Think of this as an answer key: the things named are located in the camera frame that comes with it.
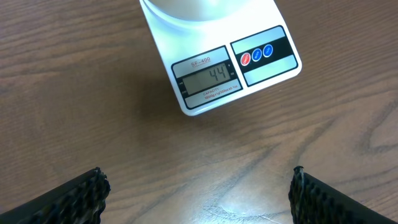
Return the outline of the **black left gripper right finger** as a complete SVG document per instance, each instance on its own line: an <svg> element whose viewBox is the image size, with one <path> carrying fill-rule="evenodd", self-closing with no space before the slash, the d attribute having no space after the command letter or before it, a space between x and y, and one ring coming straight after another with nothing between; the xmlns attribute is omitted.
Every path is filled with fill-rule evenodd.
<svg viewBox="0 0 398 224"><path fill-rule="evenodd" d="M294 224L397 224L304 172L302 166L294 168L288 196Z"/></svg>

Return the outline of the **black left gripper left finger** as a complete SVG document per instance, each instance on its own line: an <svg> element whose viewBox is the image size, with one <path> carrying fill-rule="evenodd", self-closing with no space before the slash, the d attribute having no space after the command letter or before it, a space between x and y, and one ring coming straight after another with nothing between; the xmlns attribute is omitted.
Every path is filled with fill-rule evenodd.
<svg viewBox="0 0 398 224"><path fill-rule="evenodd" d="M1 223L100 224L111 191L107 176L96 167L57 188L1 214Z"/></svg>

